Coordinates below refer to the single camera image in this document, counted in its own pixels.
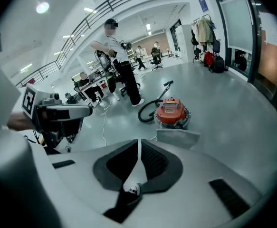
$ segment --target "shoe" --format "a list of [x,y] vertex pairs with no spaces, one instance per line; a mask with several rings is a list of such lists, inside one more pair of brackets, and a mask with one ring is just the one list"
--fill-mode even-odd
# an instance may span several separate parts
[[131,194],[135,194],[138,197],[142,196],[142,184],[141,183],[137,183],[135,185],[132,185],[131,188],[128,190],[129,193]]
[[144,103],[144,99],[141,99],[140,102],[138,104],[133,104],[132,106],[138,106]]

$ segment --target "computer monitor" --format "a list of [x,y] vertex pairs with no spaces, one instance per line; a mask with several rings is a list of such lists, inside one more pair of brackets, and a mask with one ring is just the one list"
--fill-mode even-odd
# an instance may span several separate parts
[[95,73],[91,73],[89,75],[89,80],[90,80],[91,83],[95,80]]

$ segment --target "red object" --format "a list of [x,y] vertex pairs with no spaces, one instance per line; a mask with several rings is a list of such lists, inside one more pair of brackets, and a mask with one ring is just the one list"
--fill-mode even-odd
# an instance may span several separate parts
[[156,111],[157,118],[163,124],[175,124],[186,119],[185,107],[179,99],[164,99]]
[[204,65],[207,67],[213,65],[213,58],[214,58],[213,53],[206,52],[204,56]]

